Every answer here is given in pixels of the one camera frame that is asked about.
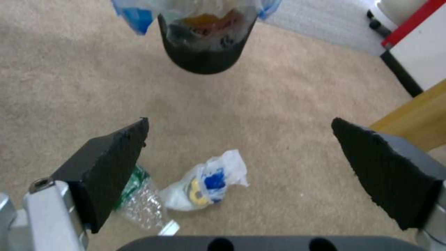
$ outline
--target screw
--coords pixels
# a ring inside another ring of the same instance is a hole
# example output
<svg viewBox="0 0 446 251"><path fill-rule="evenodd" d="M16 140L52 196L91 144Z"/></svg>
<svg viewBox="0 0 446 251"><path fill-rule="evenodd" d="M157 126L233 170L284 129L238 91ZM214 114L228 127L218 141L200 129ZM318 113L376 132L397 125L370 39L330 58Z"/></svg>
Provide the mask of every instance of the screw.
<svg viewBox="0 0 446 251"><path fill-rule="evenodd" d="M33 194L36 192L39 192L43 189L49 188L51 186L54 186L54 180L51 177L41 178L36 181L34 181L31 186L29 187L29 193Z"/></svg>

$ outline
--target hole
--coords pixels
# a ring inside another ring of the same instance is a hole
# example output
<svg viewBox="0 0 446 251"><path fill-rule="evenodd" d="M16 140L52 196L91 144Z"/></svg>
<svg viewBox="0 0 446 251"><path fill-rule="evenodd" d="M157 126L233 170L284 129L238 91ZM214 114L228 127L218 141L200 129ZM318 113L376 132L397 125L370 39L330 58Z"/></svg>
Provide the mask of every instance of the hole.
<svg viewBox="0 0 446 251"><path fill-rule="evenodd" d="M36 181L35 186L37 188L44 187L48 184L48 182L49 182L48 179L41 179L41 180Z"/></svg>
<svg viewBox="0 0 446 251"><path fill-rule="evenodd" d="M316 238L310 242L310 251L337 251L337 249L329 240Z"/></svg>
<svg viewBox="0 0 446 251"><path fill-rule="evenodd" d="M218 238L207 246L207 251L234 251L234 245L228 239Z"/></svg>

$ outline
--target plastic bag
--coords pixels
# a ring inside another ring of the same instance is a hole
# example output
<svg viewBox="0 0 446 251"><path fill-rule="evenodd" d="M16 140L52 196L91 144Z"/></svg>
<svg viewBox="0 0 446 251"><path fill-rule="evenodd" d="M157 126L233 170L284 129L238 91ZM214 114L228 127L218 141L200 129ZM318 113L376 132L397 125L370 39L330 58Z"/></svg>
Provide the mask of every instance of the plastic bag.
<svg viewBox="0 0 446 251"><path fill-rule="evenodd" d="M161 15L167 40L189 50L221 51L242 41L257 17L266 19L281 0L112 0L116 13L145 34Z"/></svg>
<svg viewBox="0 0 446 251"><path fill-rule="evenodd" d="M221 201L229 185L247 187L246 165L238 150L198 164L183 178L160 191L165 207L179 211L205 208Z"/></svg>
<svg viewBox="0 0 446 251"><path fill-rule="evenodd" d="M116 211L144 230L158 235L174 235L178 224L171 220L154 182L137 166L121 193Z"/></svg>

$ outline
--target white object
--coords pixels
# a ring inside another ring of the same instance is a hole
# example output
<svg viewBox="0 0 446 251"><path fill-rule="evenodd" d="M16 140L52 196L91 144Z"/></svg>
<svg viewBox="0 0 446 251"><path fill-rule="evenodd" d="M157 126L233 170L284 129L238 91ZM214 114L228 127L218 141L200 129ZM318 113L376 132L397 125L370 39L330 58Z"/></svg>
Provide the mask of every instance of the white object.
<svg viewBox="0 0 446 251"><path fill-rule="evenodd" d="M392 56L423 90L446 79L446 4L391 50Z"/></svg>
<svg viewBox="0 0 446 251"><path fill-rule="evenodd" d="M176 221L171 220L158 233L158 236L174 236L178 232L179 229L180 229L180 225L178 225L178 223Z"/></svg>
<svg viewBox="0 0 446 251"><path fill-rule="evenodd" d="M394 31L414 14L427 0L377 0L370 12L390 31Z"/></svg>
<svg viewBox="0 0 446 251"><path fill-rule="evenodd" d="M238 150L198 164L183 178L160 191L164 206L179 211L205 208L222 200L229 185L247 187L246 165Z"/></svg>

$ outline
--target black container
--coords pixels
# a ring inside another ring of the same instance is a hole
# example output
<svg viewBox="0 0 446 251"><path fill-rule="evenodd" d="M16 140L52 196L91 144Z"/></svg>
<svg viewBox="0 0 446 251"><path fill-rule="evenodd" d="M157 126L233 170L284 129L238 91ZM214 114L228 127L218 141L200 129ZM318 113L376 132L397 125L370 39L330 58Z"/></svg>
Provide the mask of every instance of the black container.
<svg viewBox="0 0 446 251"><path fill-rule="evenodd" d="M254 20L249 26L246 36L239 43L232 45L227 50L200 52L192 51L183 46L174 46L171 44L166 37L168 26L162 15L158 17L158 23L160 26L164 48L167 55L169 55L170 59L176 65L193 73L214 74L230 68L237 62L246 41L248 40L249 34L256 23L256 20Z"/></svg>

